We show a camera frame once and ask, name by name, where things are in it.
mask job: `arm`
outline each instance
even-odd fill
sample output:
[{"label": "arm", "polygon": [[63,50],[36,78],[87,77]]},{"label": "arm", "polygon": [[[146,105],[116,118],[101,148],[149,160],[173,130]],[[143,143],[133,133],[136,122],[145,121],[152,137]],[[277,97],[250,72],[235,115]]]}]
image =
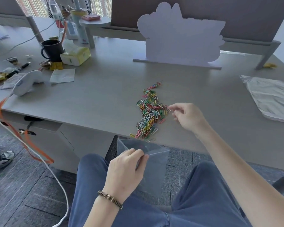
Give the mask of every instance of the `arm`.
[{"label": "arm", "polygon": [[284,197],[241,159],[192,103],[169,106],[174,120],[195,133],[215,162],[253,227],[283,226]]},{"label": "arm", "polygon": [[[130,149],[111,160],[102,191],[123,204],[142,180],[148,157],[141,149]],[[111,227],[118,211],[114,203],[98,196],[83,227]]]}]

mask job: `blue jeans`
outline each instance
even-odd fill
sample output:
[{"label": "blue jeans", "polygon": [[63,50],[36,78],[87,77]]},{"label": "blue jeans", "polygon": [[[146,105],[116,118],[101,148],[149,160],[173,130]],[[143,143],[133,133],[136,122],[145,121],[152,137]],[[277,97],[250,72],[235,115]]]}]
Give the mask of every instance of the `blue jeans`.
[{"label": "blue jeans", "polygon": [[[79,164],[68,227],[83,227],[98,190],[104,187],[108,163],[88,154]],[[124,202],[113,227],[246,227],[235,200],[214,163],[197,165],[165,213],[135,195]]]}]

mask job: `curtain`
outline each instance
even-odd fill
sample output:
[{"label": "curtain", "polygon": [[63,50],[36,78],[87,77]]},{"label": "curtain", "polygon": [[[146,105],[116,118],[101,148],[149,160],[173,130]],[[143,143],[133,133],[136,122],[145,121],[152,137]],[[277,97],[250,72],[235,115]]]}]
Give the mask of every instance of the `curtain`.
[{"label": "curtain", "polygon": [[[57,4],[72,7],[72,0],[55,0]],[[17,0],[27,16],[52,17],[47,0]],[[87,8],[90,14],[111,17],[111,0],[79,0],[81,8]]]}]

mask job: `sneaker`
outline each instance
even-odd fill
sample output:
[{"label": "sneaker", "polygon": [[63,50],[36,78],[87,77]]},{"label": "sneaker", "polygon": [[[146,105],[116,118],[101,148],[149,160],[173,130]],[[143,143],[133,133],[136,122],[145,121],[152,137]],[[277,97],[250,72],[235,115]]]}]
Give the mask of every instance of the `sneaker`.
[{"label": "sneaker", "polygon": [[7,151],[3,154],[0,154],[0,169],[10,164],[14,159],[15,154],[12,151]]}]

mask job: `pile of paper clips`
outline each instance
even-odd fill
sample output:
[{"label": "pile of paper clips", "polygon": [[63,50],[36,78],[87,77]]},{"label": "pile of paper clips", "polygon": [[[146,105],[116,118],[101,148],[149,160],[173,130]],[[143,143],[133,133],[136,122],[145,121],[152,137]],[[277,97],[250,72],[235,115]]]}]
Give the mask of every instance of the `pile of paper clips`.
[{"label": "pile of paper clips", "polygon": [[165,121],[165,116],[170,110],[167,105],[159,103],[156,92],[151,90],[161,85],[162,82],[163,81],[156,82],[147,90],[144,89],[144,95],[142,95],[142,97],[146,99],[141,99],[137,102],[137,106],[142,112],[142,119],[136,124],[138,128],[137,134],[130,134],[131,137],[146,139],[158,130],[158,128],[156,128],[157,122],[163,123]]}]

